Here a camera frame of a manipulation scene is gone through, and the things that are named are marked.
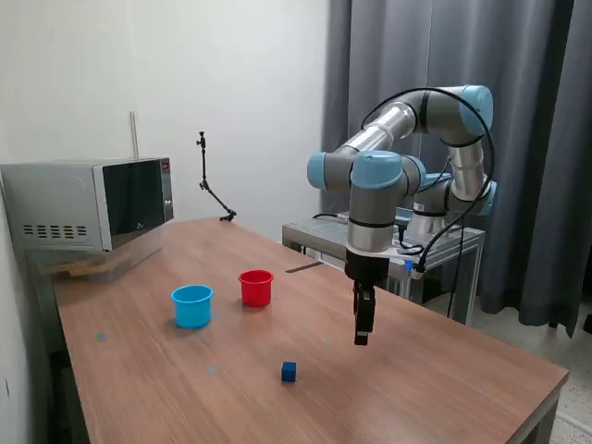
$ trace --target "black cable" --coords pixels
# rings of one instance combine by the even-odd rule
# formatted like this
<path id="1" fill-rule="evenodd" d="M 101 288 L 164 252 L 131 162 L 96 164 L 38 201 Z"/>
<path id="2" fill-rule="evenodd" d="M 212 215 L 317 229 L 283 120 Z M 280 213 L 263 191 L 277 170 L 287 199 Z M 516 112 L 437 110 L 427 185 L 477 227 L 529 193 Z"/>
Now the black cable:
<path id="1" fill-rule="evenodd" d="M 438 177 L 436 178 L 436 180 L 434 180 L 432 183 L 430 183 L 429 185 L 425 185 L 424 188 L 417 190 L 417 192 L 423 192 L 425 190 L 429 190 L 430 188 L 438 185 L 440 183 L 440 179 L 442 179 L 442 176 L 444 176 L 444 173 L 446 172 L 446 170 L 448 169 L 448 165 L 450 163 L 450 158 L 446 159 L 446 164 L 444 165 L 444 167 L 442 168 L 442 171 L 440 171 L 440 174 L 438 175 Z"/>
<path id="2" fill-rule="evenodd" d="M 387 97 L 385 100 L 380 102 L 380 104 L 378 104 L 372 111 L 370 111 L 366 115 L 366 117 L 364 117 L 364 120 L 362 121 L 362 129 L 364 128 L 365 123 L 368 120 L 368 118 L 370 118 L 370 116 L 372 116 L 378 109 L 382 108 L 388 102 L 391 102 L 391 101 L 395 100 L 396 98 L 401 97 L 402 95 L 405 95 L 408 93 L 421 92 L 421 91 L 431 91 L 434 93 L 444 94 L 448 97 L 451 97 L 452 99 L 455 99 L 457 102 L 463 104 L 464 106 L 466 106 L 479 120 L 479 123 L 481 124 L 481 127 L 483 128 L 483 130 L 485 132 L 485 136 L 486 136 L 487 142 L 489 144 L 489 150 L 490 150 L 490 156 L 491 156 L 491 158 L 489 159 L 489 170 L 487 172 L 487 178 L 486 178 L 485 182 L 483 182 L 483 186 L 481 187 L 481 190 L 479 190 L 479 193 L 476 195 L 476 197 L 473 199 L 473 201 L 469 204 L 469 206 L 467 206 L 467 208 L 464 210 L 464 212 L 462 212 L 458 216 L 454 217 L 454 219 L 452 219 L 451 222 L 446 227 L 444 227 L 443 229 L 441 229 L 438 233 L 436 233 L 434 235 L 434 237 L 430 240 L 430 242 L 425 246 L 424 252 L 422 253 L 421 257 L 419 258 L 419 262 L 413 266 L 413 268 L 417 272 L 424 273 L 426 271 L 427 255 L 429 254 L 429 251 L 432 249 L 434 244 L 438 241 L 438 239 L 440 239 L 440 237 L 444 233 L 446 233 L 455 224 L 457 224 L 463 217 L 468 215 L 471 212 L 471 210 L 473 210 L 473 208 L 475 208 L 475 206 L 477 205 L 479 200 L 485 194 L 485 191 L 489 187 L 489 183 L 491 182 L 491 178 L 493 177 L 493 173 L 495 170 L 496 149 L 495 149 L 495 143 L 493 142 L 493 137 L 491 136 L 491 132 L 489 131 L 489 127 L 487 126 L 487 123 L 481 117 L 481 115 L 475 109 L 474 106 L 472 106 L 469 102 L 464 100 L 461 96 L 459 96 L 453 92 L 442 90 L 441 88 L 433 88 L 430 86 L 425 86 L 425 87 L 421 87 L 421 88 L 411 88 L 410 90 L 401 91 L 401 92 L 398 92 L 394 95 L 391 95 L 390 97 Z"/>
<path id="3" fill-rule="evenodd" d="M 405 245 L 404 237 L 405 237 L 405 229 L 406 227 L 403 224 L 397 224 L 397 233 L 399 235 L 399 245 L 402 247 L 403 250 L 413 250 L 416 249 L 414 252 L 409 253 L 401 253 L 406 256 L 417 256 L 424 251 L 424 246 L 417 243 L 415 245 Z"/>
<path id="4" fill-rule="evenodd" d="M 205 178 L 205 137 L 204 137 L 204 132 L 200 131 L 200 140 L 196 141 L 195 143 L 197 143 L 197 146 L 201 146 L 202 147 L 202 181 L 200 182 L 200 188 L 202 190 L 206 190 L 207 192 L 210 193 L 210 195 L 216 199 L 216 201 L 220 204 L 220 206 L 222 206 L 222 208 L 224 208 L 226 210 L 226 212 L 228 213 L 226 216 L 221 216 L 220 220 L 227 220 L 228 222 L 232 222 L 232 219 L 234 218 L 234 216 L 237 215 L 237 212 L 234 210 L 231 210 L 230 208 L 228 208 L 221 200 L 218 196 L 216 196 L 216 194 L 212 191 L 212 189 L 210 188 L 210 184 L 207 183 L 207 179 Z"/>
<path id="5" fill-rule="evenodd" d="M 461 260 L 463 259 L 463 241 L 464 241 L 464 217 L 461 219 L 461 245 L 459 246 L 459 257 L 456 260 L 456 271 L 454 272 L 454 279 L 452 280 L 452 288 L 450 289 L 450 300 L 448 301 L 448 312 L 446 317 L 450 317 L 450 309 L 452 308 L 452 300 L 456 292 L 456 284 L 459 280 L 459 269 L 461 268 Z"/>
<path id="6" fill-rule="evenodd" d="M 336 215 L 335 213 L 319 213 L 318 215 L 314 215 L 313 219 L 317 219 L 319 217 L 336 217 L 337 219 L 341 219 L 341 217 L 339 217 L 339 215 Z"/>

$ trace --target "gray curtain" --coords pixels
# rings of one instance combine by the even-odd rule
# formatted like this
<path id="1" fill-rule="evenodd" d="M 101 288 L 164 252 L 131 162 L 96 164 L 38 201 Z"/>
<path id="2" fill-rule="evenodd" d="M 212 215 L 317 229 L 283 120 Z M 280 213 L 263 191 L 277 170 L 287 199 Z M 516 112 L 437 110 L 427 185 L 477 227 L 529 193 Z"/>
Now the gray curtain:
<path id="1" fill-rule="evenodd" d="M 484 84 L 494 95 L 499 183 L 487 229 L 482 309 L 574 332 L 592 243 L 592 2 L 335 0 L 324 149 L 384 97 L 415 86 Z M 428 171 L 447 158 L 429 135 L 399 142 Z M 326 211 L 347 196 L 322 195 Z"/>

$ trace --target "blue joint cap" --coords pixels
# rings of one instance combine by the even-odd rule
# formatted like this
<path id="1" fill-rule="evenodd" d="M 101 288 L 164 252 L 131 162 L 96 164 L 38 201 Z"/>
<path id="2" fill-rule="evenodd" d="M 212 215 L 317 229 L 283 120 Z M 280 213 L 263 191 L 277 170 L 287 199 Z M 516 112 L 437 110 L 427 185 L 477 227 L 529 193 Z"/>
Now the blue joint cap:
<path id="1" fill-rule="evenodd" d="M 493 96 L 487 86 L 482 85 L 467 85 L 461 92 L 461 97 L 473 106 L 474 109 L 481 115 L 487 127 L 491 128 L 493 123 Z M 469 108 L 463 104 L 459 104 L 459 112 L 461 113 L 462 123 L 468 131 L 475 136 L 482 136 L 485 134 L 483 125 L 479 119 L 473 114 Z"/>
<path id="2" fill-rule="evenodd" d="M 421 187 L 423 188 L 428 185 L 431 185 L 438 178 L 440 178 L 440 180 L 443 181 L 446 179 L 450 179 L 451 177 L 452 177 L 452 175 L 450 173 L 444 173 L 442 176 L 440 176 L 440 173 L 429 173 L 429 174 L 426 174 L 424 180 L 422 180 Z"/>
<path id="3" fill-rule="evenodd" d="M 325 183 L 325 154 L 326 153 L 318 153 L 313 155 L 308 160 L 308 166 L 306 167 L 308 183 L 319 190 L 327 189 Z"/>
<path id="4" fill-rule="evenodd" d="M 399 180 L 403 172 L 401 156 L 389 151 L 358 153 L 353 160 L 351 183 L 358 188 L 377 190 Z"/>
<path id="5" fill-rule="evenodd" d="M 419 169 L 419 183 L 420 185 L 423 184 L 424 180 L 426 179 L 426 166 L 421 160 L 419 160 L 414 155 L 408 155 L 407 157 L 413 160 L 413 162 L 417 165 L 417 169 Z"/>
<path id="6" fill-rule="evenodd" d="M 487 194 L 486 197 L 486 202 L 483 205 L 483 208 L 481 208 L 481 211 L 479 212 L 478 216 L 487 216 L 489 213 L 491 213 L 491 207 L 493 206 L 493 200 L 496 197 L 496 190 L 498 189 L 498 183 L 495 180 L 491 180 L 489 182 L 489 193 Z"/>

